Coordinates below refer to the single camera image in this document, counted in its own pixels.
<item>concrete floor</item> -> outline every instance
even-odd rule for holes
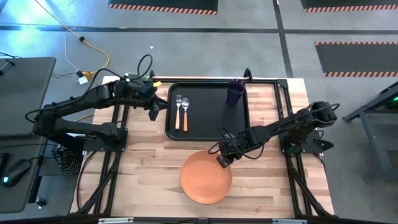
[[[69,1],[40,2],[46,2],[51,12],[72,25],[66,13]],[[87,0],[85,6],[84,0],[77,0],[71,4],[70,15],[77,26],[87,27],[278,28],[273,0],[219,0],[217,16],[107,9],[107,2]],[[279,4],[285,29],[308,29],[313,33],[316,30],[398,30],[398,11],[306,13],[299,0],[279,0]],[[58,25],[34,1],[8,1],[0,12],[0,26],[23,24]],[[118,73],[135,72],[140,57],[150,53],[154,56],[153,69],[157,75],[239,77],[249,67],[255,77],[286,77],[279,34],[118,31],[80,32],[109,53],[108,68]],[[21,57],[56,57],[55,72],[73,71],[64,57],[63,32],[42,32],[28,26],[22,30],[0,30],[0,36],[0,52]],[[83,45],[72,34],[66,37],[69,58],[80,70],[102,66],[105,58],[101,54]],[[310,101],[340,103],[336,111],[339,118],[398,81],[396,78],[326,78],[314,47],[316,41],[396,41],[398,35],[287,34],[285,38],[293,76],[305,79]],[[71,78],[52,78],[45,103],[78,96],[85,88]],[[92,112],[84,111],[68,119]],[[335,143],[335,147],[325,153],[335,213],[343,218],[397,223],[398,182],[365,184],[362,181],[363,174],[373,169],[373,154],[361,122],[346,124],[339,119],[325,131],[324,138]],[[0,220],[67,214],[75,181],[76,178],[67,176],[45,178],[39,195],[47,199],[47,206],[38,210],[29,205],[22,213],[0,215]]]

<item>wooden table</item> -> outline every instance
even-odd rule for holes
[[[115,79],[116,77],[105,77],[104,83]],[[295,113],[309,105],[304,80],[291,78],[287,81]],[[167,99],[170,85],[164,83],[160,86],[157,95]],[[247,84],[246,88],[251,125],[267,125],[277,121],[274,87],[268,84]],[[113,107],[96,110],[93,123],[110,122],[112,113]],[[185,195],[180,184],[180,171],[186,158],[197,151],[208,150],[214,142],[169,139],[165,134],[165,117],[166,110],[159,113],[156,121],[149,121],[148,112],[140,108],[129,111],[129,134],[119,166],[112,216],[294,217],[286,161],[280,152],[278,137],[266,144],[260,159],[253,161],[243,158],[234,162],[231,165],[233,183],[228,195],[216,204],[202,205]],[[80,184],[81,204],[84,204],[98,185],[103,157],[104,153],[97,153],[84,170]],[[324,208],[333,213],[322,163],[311,154],[303,154],[302,157],[309,189]],[[300,208],[305,212],[301,190],[297,192]],[[102,209],[106,199],[107,193],[103,197]],[[75,210],[74,201],[71,212]]]

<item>black floor mat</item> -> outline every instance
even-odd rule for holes
[[[398,42],[316,42],[326,77],[398,77]]]
[[[110,9],[217,14],[218,0],[109,0]]]
[[[397,9],[398,0],[301,0],[306,12]]]

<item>spoon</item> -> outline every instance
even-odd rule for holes
[[[184,131],[188,131],[188,116],[187,116],[187,109],[189,107],[189,100],[187,97],[182,99],[181,102],[182,108],[184,108]]]

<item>orange plate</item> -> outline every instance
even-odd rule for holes
[[[190,156],[181,171],[181,185],[194,201],[216,203],[225,197],[232,184],[232,171],[217,162],[218,154],[200,151]]]

